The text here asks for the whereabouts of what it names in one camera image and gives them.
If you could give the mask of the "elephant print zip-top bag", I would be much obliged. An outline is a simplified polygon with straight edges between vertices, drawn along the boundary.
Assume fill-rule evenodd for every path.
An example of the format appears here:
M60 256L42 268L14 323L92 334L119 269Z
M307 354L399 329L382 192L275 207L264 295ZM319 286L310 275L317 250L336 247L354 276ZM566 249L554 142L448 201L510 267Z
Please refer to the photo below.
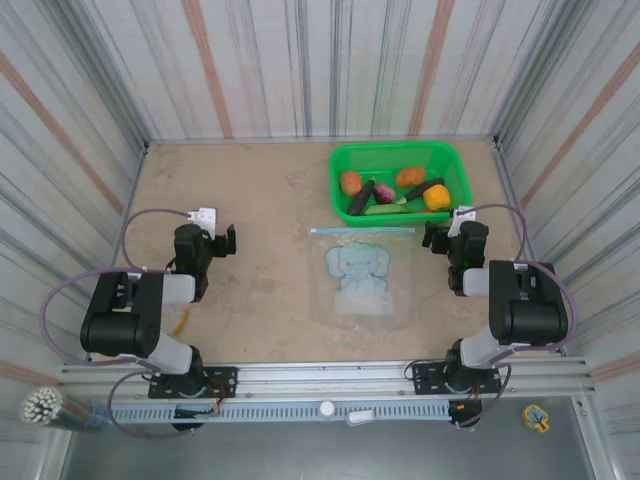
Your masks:
M417 243L408 227L309 231L313 319L391 333L417 320Z

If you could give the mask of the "green plastic basket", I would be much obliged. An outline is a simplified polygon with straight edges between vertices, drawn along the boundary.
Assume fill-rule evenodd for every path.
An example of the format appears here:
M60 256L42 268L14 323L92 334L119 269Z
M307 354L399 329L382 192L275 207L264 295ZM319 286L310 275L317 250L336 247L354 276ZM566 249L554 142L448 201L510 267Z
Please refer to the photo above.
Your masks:
M400 188L395 178L403 168L421 166L426 170L428 180L443 178L449 190L452 205L472 204L471 187L458 151L442 141L390 141L345 144L334 149L328 159L329 198L331 205L344 223L350 227L414 226L427 221L444 223L449 213L416 214L427 209L419 197L407 203L409 214L373 215L364 213L350 216L346 213L352 198L345 195L340 187L340 175L352 170L360 174L364 182L374 179L393 188L401 197L411 189Z

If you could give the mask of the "yellow bell pepper toy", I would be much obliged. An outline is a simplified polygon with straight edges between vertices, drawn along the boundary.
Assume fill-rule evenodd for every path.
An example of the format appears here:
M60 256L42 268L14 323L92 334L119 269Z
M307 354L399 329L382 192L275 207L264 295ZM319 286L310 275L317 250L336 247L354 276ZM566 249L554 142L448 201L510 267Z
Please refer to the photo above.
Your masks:
M452 208L449 190L441 184L433 185L423 192L426 208L431 212L448 211Z

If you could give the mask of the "tube of white sticks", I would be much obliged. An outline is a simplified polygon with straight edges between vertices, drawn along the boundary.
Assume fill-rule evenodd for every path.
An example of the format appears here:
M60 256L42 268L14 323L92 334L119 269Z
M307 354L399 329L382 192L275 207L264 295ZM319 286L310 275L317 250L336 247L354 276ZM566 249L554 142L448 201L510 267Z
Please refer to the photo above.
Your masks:
M67 431L101 430L109 424L102 403L53 387L33 390L21 402L19 417L30 426Z

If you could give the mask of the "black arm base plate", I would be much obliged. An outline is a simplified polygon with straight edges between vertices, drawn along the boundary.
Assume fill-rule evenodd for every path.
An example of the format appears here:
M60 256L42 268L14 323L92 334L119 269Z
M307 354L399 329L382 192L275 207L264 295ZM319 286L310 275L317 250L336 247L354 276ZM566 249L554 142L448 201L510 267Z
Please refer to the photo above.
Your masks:
M234 398L239 369L234 366L204 367L198 373L162 374L149 385L150 399L226 399Z
M473 369L441 361L415 363L411 370L416 395L497 393L502 386L496 369Z

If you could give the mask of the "aluminium mounting rail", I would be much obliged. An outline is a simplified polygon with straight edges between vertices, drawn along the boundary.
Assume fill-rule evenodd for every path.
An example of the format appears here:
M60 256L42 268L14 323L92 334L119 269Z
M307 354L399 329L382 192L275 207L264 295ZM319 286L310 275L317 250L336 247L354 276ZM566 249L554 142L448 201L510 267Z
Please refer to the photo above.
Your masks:
M516 356L506 397L571 397L596 391L586 361L562 356ZM227 391L236 401L361 400L413 397L411 370L403 361L244 363ZM66 366L59 386L70 393L104 397L134 365Z

